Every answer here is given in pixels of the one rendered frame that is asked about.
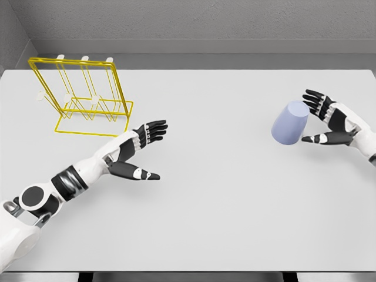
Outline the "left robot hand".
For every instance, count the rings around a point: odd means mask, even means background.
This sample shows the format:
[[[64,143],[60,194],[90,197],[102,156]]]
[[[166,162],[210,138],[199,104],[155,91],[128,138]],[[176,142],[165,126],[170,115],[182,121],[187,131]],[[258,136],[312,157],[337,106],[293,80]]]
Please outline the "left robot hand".
[[[157,120],[142,124],[138,129],[128,130],[109,142],[113,151],[103,157],[109,173],[129,180],[159,180],[158,174],[143,170],[127,161],[138,150],[155,141],[161,141],[167,128],[165,120]]]

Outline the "lavender cup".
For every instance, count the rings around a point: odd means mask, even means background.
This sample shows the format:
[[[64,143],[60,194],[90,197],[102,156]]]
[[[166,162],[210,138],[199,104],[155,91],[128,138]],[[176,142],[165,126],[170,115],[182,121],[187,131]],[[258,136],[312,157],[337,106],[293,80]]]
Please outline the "lavender cup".
[[[289,102],[273,124],[273,138],[283,145],[297,143],[307,124],[309,113],[309,108],[304,102]]]

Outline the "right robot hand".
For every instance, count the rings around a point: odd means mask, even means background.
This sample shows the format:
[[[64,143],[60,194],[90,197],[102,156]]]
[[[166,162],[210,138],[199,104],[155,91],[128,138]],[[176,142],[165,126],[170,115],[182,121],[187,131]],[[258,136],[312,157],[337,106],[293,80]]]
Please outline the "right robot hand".
[[[317,116],[330,129],[327,133],[305,136],[301,139],[303,142],[349,146],[357,133],[370,128],[355,112],[344,104],[331,100],[327,95],[307,89],[303,98],[310,113]]]

